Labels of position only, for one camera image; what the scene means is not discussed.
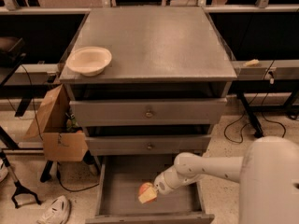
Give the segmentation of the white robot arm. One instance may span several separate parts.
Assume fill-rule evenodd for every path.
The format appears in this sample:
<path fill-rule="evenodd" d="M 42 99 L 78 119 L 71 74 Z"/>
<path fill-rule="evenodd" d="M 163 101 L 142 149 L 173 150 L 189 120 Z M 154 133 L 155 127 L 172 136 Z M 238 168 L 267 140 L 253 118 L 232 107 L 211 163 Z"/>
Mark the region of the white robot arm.
<path fill-rule="evenodd" d="M 299 224 L 299 146 L 285 138 L 255 140 L 242 157 L 200 157 L 183 152 L 152 183 L 139 188 L 138 200 L 190 185 L 201 175 L 239 184 L 238 224 Z"/>

